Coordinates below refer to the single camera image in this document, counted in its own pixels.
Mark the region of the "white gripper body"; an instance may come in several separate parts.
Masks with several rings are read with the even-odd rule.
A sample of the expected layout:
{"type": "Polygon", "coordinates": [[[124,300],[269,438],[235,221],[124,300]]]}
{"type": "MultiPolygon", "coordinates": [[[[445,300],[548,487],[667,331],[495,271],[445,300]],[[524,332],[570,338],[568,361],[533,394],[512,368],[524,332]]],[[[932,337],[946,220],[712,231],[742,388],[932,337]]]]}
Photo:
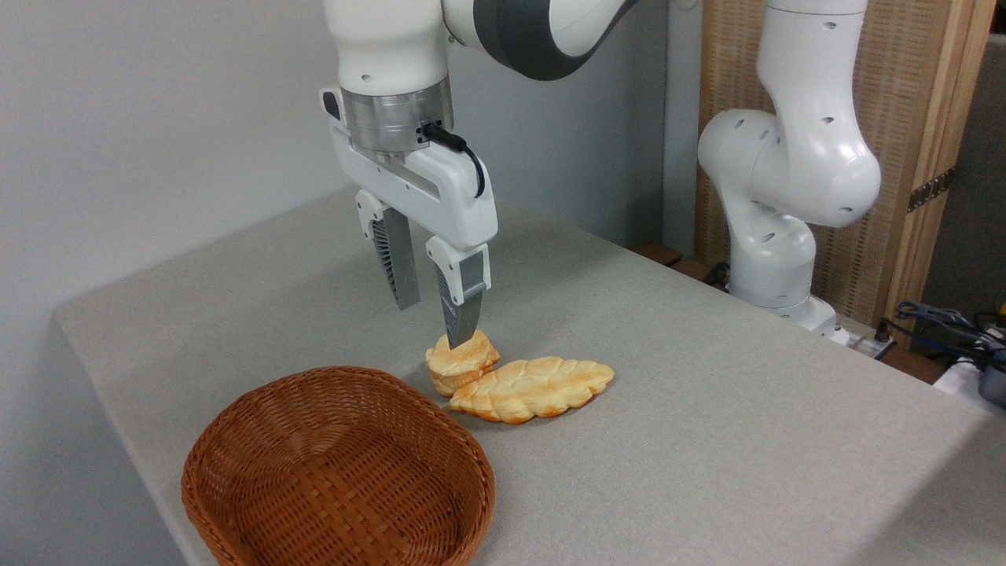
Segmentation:
{"type": "Polygon", "coordinates": [[[339,164],[360,189],[460,250],[488,243],[498,233],[491,182],[485,181],[481,197],[475,195],[479,182],[468,155],[432,143],[403,159],[381,161],[351,140],[338,87],[321,90],[320,100],[339,164]]]}

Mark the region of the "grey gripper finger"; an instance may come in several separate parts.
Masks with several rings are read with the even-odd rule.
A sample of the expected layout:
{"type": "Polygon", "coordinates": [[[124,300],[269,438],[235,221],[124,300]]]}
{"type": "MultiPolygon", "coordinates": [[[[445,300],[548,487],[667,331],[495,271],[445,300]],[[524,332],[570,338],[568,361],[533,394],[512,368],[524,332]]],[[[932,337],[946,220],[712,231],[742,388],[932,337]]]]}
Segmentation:
{"type": "Polygon", "coordinates": [[[491,288],[488,244],[461,251],[434,236],[425,244],[425,250],[437,267],[439,302],[449,348],[453,350],[474,336],[483,294],[491,288]]]}
{"type": "Polygon", "coordinates": [[[409,219],[363,189],[355,203],[363,235],[375,248],[398,309],[405,311],[420,301],[409,219]]]}

